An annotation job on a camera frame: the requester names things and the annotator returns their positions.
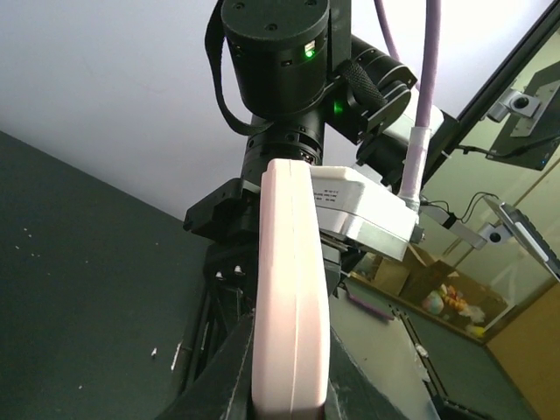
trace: screw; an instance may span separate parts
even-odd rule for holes
[[[517,109],[524,109],[525,107],[527,107],[527,105],[529,105],[529,99],[526,96],[517,98],[514,101],[514,107],[516,107]]]
[[[498,243],[499,241],[501,241],[500,234],[498,234],[496,232],[492,232],[490,234],[490,241],[492,241],[493,243]]]

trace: black cable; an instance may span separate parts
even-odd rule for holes
[[[461,145],[461,144],[459,146],[457,146],[457,149],[460,150],[460,151],[463,151],[464,155],[468,155],[470,152],[475,152],[475,153],[482,153],[483,155],[486,155],[486,156],[492,156],[493,158],[507,159],[507,158],[514,158],[516,156],[520,156],[524,153],[527,153],[528,151],[532,151],[533,149],[536,149],[537,147],[541,147],[542,145],[544,145],[546,143],[554,142],[556,140],[560,140],[560,135],[555,134],[555,135],[552,135],[552,136],[547,136],[547,137],[545,137],[541,140],[537,140],[534,143],[517,147],[517,148],[511,150],[508,153],[496,153],[494,151],[482,149],[480,147],[464,146],[464,145]]]
[[[466,224],[473,217],[474,209],[480,203],[480,201],[482,199],[484,199],[485,197],[494,197],[494,198],[498,199],[498,196],[496,194],[492,194],[491,192],[484,192],[484,191],[476,192],[471,197],[471,201],[469,202],[469,205],[466,207],[465,214],[463,214],[463,217],[459,218],[461,223]]]
[[[476,206],[477,206],[477,205],[480,203],[480,201],[481,201],[482,199],[484,199],[485,197],[486,197],[486,195],[481,195],[480,197],[477,198],[477,200],[476,200],[476,201],[474,202],[474,204],[472,205],[471,212],[469,213],[469,215],[468,215],[464,220],[461,221],[464,225],[465,225],[466,223],[468,223],[469,220],[473,217],[473,215],[474,215],[474,210],[476,209]]]
[[[443,199],[438,199],[435,201],[422,201],[420,204],[422,206],[431,206],[431,207],[437,207],[440,208],[441,210],[443,210],[444,212],[448,213],[450,216],[452,217],[456,217],[457,221],[460,221],[461,223],[465,224],[467,223],[474,214],[474,210],[476,208],[476,206],[480,203],[480,201],[482,199],[484,199],[485,197],[494,197],[496,199],[498,199],[499,197],[496,194],[492,194],[491,192],[485,192],[485,191],[478,191],[476,192],[472,197],[471,197],[471,201],[469,201],[468,206],[466,207],[465,213],[463,214],[462,217],[457,217],[454,215],[454,213],[451,211],[450,209],[450,205],[447,201],[443,200]],[[439,206],[438,203],[444,204],[445,208],[443,208],[442,206]]]
[[[445,204],[445,208],[442,208],[441,206],[438,206],[438,204]],[[428,206],[439,207],[439,208],[444,209],[447,213],[451,213],[449,203],[447,201],[445,201],[444,199],[438,199],[436,201],[428,201],[427,205]]]

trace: lavender cable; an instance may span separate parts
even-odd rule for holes
[[[420,95],[416,111],[416,126],[430,127],[438,73],[439,33],[441,26],[441,0],[426,0],[426,26],[423,42],[423,63]]]
[[[379,20],[379,26],[381,27],[381,33],[383,34],[383,39],[385,39],[385,45],[388,49],[388,54],[395,60],[400,61],[399,53],[396,50],[395,41],[391,35],[391,30],[389,28],[389,22],[387,20],[387,15],[385,14],[385,6],[383,5],[383,0],[374,0],[375,11],[377,12],[377,20]]]
[[[426,26],[423,43],[422,84],[416,109],[416,124],[410,131],[409,148],[402,171],[399,198],[418,213],[422,178],[431,140],[431,104],[438,70],[441,0],[426,0]]]

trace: purple object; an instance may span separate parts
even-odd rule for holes
[[[352,303],[358,305],[360,308],[368,311],[369,313],[371,313],[372,315],[374,315],[378,319],[381,319],[383,321],[392,321],[393,319],[395,319],[393,314],[386,313],[385,311],[382,311],[381,309],[372,306],[368,302],[364,302],[360,298],[352,295],[352,293],[350,293],[348,291],[348,289],[346,289],[346,297],[350,302],[352,302]]]

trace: black frame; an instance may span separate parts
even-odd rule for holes
[[[560,0],[555,0],[458,116],[458,129],[444,140],[446,154],[451,154],[459,146],[558,28]],[[424,182],[427,182],[446,160],[445,156],[438,153],[435,163],[424,174]]]

